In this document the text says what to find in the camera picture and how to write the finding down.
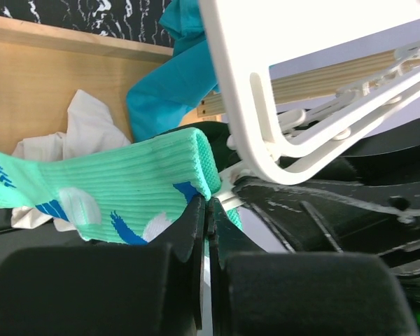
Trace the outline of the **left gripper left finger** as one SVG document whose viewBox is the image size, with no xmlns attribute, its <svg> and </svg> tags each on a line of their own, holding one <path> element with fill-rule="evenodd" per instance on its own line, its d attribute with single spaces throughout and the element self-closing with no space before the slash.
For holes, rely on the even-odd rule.
<svg viewBox="0 0 420 336">
<path fill-rule="evenodd" d="M 162 252 L 149 304 L 156 309 L 159 331 L 202 329 L 205 215 L 206 201 L 196 195 L 179 219 L 149 244 Z"/>
</svg>

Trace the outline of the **white plastic clip hanger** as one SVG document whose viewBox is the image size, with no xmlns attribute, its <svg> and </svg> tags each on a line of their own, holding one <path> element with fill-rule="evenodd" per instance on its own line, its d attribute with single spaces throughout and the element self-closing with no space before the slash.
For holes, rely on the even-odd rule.
<svg viewBox="0 0 420 336">
<path fill-rule="evenodd" d="M 217 199 L 242 204 L 245 177 L 295 187 L 420 98 L 420 41 L 319 66 L 298 63 L 408 27 L 420 1 L 201 1 L 227 144 L 241 160 L 223 170 Z"/>
</svg>

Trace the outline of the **mint green sock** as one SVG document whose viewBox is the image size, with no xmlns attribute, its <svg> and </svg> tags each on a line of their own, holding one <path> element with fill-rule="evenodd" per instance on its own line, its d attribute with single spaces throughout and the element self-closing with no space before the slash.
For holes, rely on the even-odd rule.
<svg viewBox="0 0 420 336">
<path fill-rule="evenodd" d="M 0 209 L 38 209 L 86 241 L 145 244 L 194 196 L 209 200 L 220 189 L 211 144 L 196 128 L 56 162 L 0 153 Z"/>
</svg>

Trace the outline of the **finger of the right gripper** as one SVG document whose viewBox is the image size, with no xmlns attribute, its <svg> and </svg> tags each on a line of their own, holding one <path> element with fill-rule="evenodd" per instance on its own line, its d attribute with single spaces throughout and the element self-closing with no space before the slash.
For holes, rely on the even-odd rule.
<svg viewBox="0 0 420 336">
<path fill-rule="evenodd" d="M 366 137 L 314 175 L 342 182 L 390 181 L 404 169 L 420 167 L 420 118 Z"/>
</svg>

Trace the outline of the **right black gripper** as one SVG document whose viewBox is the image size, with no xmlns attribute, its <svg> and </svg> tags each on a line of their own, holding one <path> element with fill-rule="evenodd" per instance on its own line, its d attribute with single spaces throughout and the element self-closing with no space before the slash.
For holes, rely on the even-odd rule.
<svg viewBox="0 0 420 336">
<path fill-rule="evenodd" d="M 246 205 L 266 213 L 289 211 L 299 214 L 302 202 L 322 201 L 332 207 L 349 206 L 408 219 L 420 217 L 420 182 L 397 185 L 364 185 L 359 182 L 310 180 L 281 185 L 244 177 L 232 191 Z M 403 287 L 420 329 L 420 239 L 395 247 L 381 255 Z"/>
</svg>

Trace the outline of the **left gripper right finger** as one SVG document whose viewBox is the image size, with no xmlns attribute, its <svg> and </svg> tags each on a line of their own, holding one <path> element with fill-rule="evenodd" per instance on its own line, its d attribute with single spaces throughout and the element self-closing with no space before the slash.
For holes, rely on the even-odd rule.
<svg viewBox="0 0 420 336">
<path fill-rule="evenodd" d="M 263 249 L 243 233 L 228 217 L 217 198 L 211 199 L 206 219 L 211 277 L 211 314 L 214 335 L 236 335 L 236 319 L 241 309 L 235 304 L 230 260 L 241 253 L 258 253 Z"/>
</svg>

